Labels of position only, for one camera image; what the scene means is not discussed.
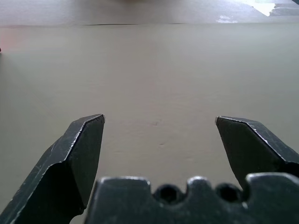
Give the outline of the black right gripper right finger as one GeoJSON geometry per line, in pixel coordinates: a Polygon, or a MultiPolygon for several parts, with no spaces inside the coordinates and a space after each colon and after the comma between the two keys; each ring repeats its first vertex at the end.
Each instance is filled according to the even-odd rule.
{"type": "Polygon", "coordinates": [[[231,169],[244,187],[248,174],[299,175],[299,155],[262,123],[218,116],[215,119],[231,169]]]}

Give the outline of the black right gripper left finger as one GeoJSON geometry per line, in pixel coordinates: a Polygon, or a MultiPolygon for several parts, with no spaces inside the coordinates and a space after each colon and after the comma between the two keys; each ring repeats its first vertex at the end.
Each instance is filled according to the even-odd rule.
{"type": "Polygon", "coordinates": [[[68,224],[83,214],[98,170],[103,114],[73,121],[0,215],[2,224],[68,224]]]}

